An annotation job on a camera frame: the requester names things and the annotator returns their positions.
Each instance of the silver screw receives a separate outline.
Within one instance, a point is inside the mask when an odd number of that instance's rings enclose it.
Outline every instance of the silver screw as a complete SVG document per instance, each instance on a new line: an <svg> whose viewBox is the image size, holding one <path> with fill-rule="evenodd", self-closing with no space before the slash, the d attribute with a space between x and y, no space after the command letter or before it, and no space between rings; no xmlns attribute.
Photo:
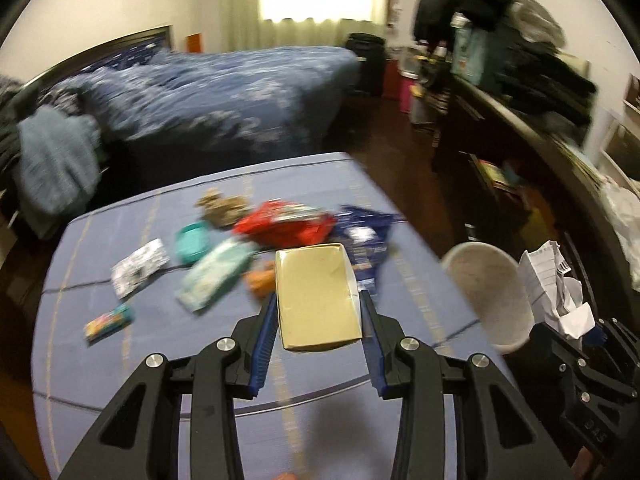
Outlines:
<svg viewBox="0 0 640 480"><path fill-rule="evenodd" d="M418 343L418 340L414 339L413 337L405 337L400 342L400 346L405 350L413 351L418 349L418 346L420 346L420 343Z"/></svg>
<svg viewBox="0 0 640 480"><path fill-rule="evenodd" d="M471 362L478 368L487 368L489 365L489 358L484 354L476 354L471 358Z"/></svg>
<svg viewBox="0 0 640 480"><path fill-rule="evenodd" d="M229 352L230 350L233 350L236 347L236 342L230 337L223 337L222 339L218 340L218 342L216 343L216 346L218 347L218 350L222 350L223 352Z"/></svg>
<svg viewBox="0 0 640 480"><path fill-rule="evenodd" d="M149 368L158 368L162 361L164 361L164 358L160 354L151 354L146 358L145 363Z"/></svg>

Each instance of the headboard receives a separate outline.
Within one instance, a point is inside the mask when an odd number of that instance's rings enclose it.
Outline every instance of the headboard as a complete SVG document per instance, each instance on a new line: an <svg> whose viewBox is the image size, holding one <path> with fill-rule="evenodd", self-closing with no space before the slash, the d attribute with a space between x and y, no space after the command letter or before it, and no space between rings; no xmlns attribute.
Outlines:
<svg viewBox="0 0 640 480"><path fill-rule="evenodd" d="M161 46L171 48L171 25L150 28L149 30L129 34L117 40L107 41L106 43L91 47L45 70L26 83L23 88L27 89L31 86L38 86L40 91L44 91L63 79L81 72L97 61L115 55L137 44L145 43L145 41L153 38L158 38L158 41L162 42Z"/></svg>

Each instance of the pink container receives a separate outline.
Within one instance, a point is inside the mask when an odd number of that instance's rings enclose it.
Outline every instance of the pink container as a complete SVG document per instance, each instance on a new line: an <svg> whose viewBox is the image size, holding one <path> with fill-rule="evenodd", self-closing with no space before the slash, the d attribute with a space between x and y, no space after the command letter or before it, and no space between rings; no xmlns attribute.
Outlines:
<svg viewBox="0 0 640 480"><path fill-rule="evenodd" d="M400 111L408 114L411 111L411 86L415 84L415 79L405 77L400 78Z"/></svg>

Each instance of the yellow paper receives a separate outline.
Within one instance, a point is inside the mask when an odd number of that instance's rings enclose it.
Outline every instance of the yellow paper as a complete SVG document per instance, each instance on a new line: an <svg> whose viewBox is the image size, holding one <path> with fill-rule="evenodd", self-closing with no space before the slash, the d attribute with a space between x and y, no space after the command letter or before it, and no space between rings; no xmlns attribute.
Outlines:
<svg viewBox="0 0 640 480"><path fill-rule="evenodd" d="M276 252L282 345L324 351L362 337L355 275L341 244Z"/></svg>

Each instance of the red plastic package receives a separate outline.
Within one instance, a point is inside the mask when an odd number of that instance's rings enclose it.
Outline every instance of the red plastic package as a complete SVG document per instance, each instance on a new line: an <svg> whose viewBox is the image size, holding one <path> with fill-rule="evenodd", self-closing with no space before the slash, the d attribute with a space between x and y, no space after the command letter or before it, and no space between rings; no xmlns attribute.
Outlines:
<svg viewBox="0 0 640 480"><path fill-rule="evenodd" d="M260 245L287 249L324 242L335 218L309 206L269 200L236 223L232 232L243 234Z"/></svg>

